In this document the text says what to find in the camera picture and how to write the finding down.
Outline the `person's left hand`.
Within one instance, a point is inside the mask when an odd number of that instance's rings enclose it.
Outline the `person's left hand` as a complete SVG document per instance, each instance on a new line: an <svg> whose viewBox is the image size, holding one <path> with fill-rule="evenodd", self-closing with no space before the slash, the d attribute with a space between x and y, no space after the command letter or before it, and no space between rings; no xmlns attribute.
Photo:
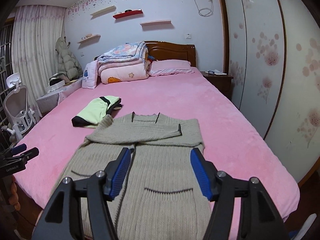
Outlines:
<svg viewBox="0 0 320 240"><path fill-rule="evenodd" d="M11 206L13 206L15 208L16 211L20 211L21 206L18 201L17 186L16 186L15 182L16 182L16 178L14 175L12 175L11 176L9 203Z"/></svg>

